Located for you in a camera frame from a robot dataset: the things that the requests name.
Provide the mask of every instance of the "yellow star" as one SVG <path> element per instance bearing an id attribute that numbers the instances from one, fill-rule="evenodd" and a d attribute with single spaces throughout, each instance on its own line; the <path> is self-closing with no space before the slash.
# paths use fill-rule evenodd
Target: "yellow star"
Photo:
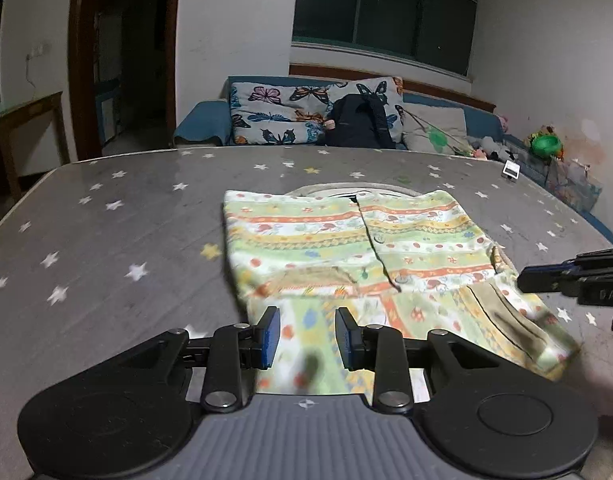
<path id="1" fill-rule="evenodd" d="M 215 244 L 205 244 L 204 249 L 200 252 L 202 256 L 204 256 L 207 260 L 212 260 L 213 258 L 217 258 L 222 255 L 222 251 Z"/>

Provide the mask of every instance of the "white pillow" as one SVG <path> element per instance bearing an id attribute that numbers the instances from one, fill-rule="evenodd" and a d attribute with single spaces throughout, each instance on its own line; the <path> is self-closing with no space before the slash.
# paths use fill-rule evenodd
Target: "white pillow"
<path id="1" fill-rule="evenodd" d="M 403 141 L 411 152 L 454 155 L 456 148 L 458 151 L 468 151 L 466 120 L 462 108 L 415 103 L 404 103 L 403 108 L 405 110 Z"/>
<path id="2" fill-rule="evenodd" d="M 401 142 L 403 123 L 400 112 L 397 109 L 404 102 L 401 100 L 403 89 L 401 78 L 399 77 L 376 77 L 374 79 L 361 79 L 359 81 L 349 81 L 347 83 L 335 83 L 328 87 L 329 100 L 331 105 L 327 112 L 333 109 L 333 104 L 348 94 L 373 94 L 384 104 L 386 121 L 391 138 L 394 142 Z"/>

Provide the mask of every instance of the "white wall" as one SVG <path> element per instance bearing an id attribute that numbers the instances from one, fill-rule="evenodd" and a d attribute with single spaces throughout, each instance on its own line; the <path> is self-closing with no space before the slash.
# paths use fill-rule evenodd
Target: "white wall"
<path id="1" fill-rule="evenodd" d="M 286 75 L 295 0 L 179 0 L 178 123 L 230 75 Z"/>
<path id="2" fill-rule="evenodd" d="M 470 75 L 511 134 L 552 123 L 592 164 L 593 214 L 613 231 L 613 0 L 479 0 Z"/>
<path id="3" fill-rule="evenodd" d="M 64 127 L 72 160 L 76 160 L 68 94 L 67 33 L 70 0 L 4 0 L 0 26 L 0 84 L 5 107 L 33 97 L 62 91 Z M 29 61 L 34 46 L 48 44 L 44 56 Z M 53 126 L 46 118 L 20 129 L 14 137 L 14 160 L 19 174 L 39 173 L 59 165 Z"/>
<path id="4" fill-rule="evenodd" d="M 350 68 L 385 75 L 398 75 L 404 79 L 448 88 L 463 94 L 471 93 L 471 83 L 466 78 L 449 75 L 440 69 L 414 62 L 398 62 L 390 56 L 371 53 L 359 54 L 340 47 L 301 45 L 291 47 L 291 63 L 315 64 Z"/>

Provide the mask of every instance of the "wooden table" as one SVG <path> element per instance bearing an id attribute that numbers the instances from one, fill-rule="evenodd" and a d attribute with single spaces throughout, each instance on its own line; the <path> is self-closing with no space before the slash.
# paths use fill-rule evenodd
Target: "wooden table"
<path id="1" fill-rule="evenodd" d="M 13 152 L 11 150 L 11 133 L 16 128 L 28 123 L 47 112 L 53 112 L 53 120 L 56 127 L 56 144 L 60 163 L 68 164 L 71 159 L 66 145 L 66 133 L 64 132 L 64 119 L 62 117 L 62 92 L 35 99 L 27 103 L 17 105 L 0 113 L 0 151 L 6 170 L 6 179 L 9 183 L 11 195 L 17 202 L 22 198 L 22 189 L 15 171 Z"/>

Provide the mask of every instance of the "pillow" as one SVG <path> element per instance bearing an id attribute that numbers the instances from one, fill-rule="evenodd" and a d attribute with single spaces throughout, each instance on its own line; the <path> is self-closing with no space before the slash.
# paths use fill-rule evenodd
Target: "pillow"
<path id="1" fill-rule="evenodd" d="M 233 83 L 230 94 L 235 144 L 303 144 L 323 134 L 326 87 Z"/>
<path id="2" fill-rule="evenodd" d="M 411 152 L 455 155 L 456 152 L 472 151 L 466 139 L 466 121 L 462 108 L 414 103 L 405 103 L 403 108 L 403 139 Z"/>
<path id="3" fill-rule="evenodd" d="M 399 77 L 377 77 L 375 79 L 362 79 L 360 81 L 349 81 L 347 83 L 334 83 L 328 87 L 329 100 L 331 105 L 327 110 L 329 113 L 333 109 L 333 103 L 342 99 L 348 94 L 375 94 L 384 104 L 386 121 L 391 138 L 394 142 L 401 142 L 403 132 L 403 122 L 401 118 L 401 107 L 404 102 L 401 100 L 403 85 Z"/>

